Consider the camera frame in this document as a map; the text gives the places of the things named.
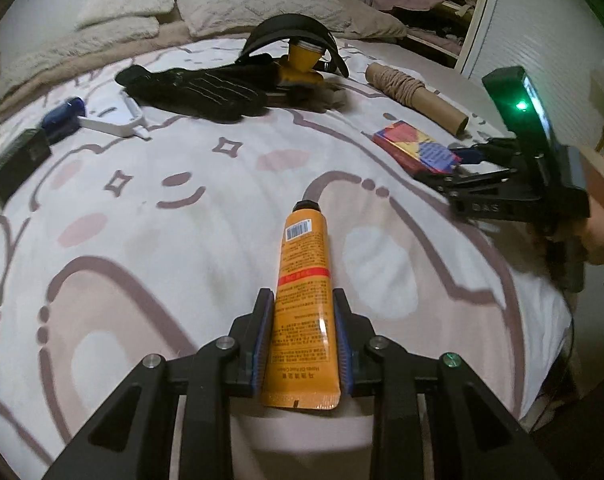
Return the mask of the person right hand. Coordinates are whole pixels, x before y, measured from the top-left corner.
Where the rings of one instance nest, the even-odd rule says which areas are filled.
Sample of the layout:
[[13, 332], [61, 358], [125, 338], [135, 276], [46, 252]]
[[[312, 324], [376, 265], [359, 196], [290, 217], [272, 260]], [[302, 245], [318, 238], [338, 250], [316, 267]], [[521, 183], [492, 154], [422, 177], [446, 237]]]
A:
[[604, 266], [604, 208], [590, 200], [590, 217], [565, 223], [550, 236], [539, 235], [533, 226], [527, 227], [534, 246], [544, 252], [550, 242], [576, 236], [585, 248], [587, 261], [595, 266]]

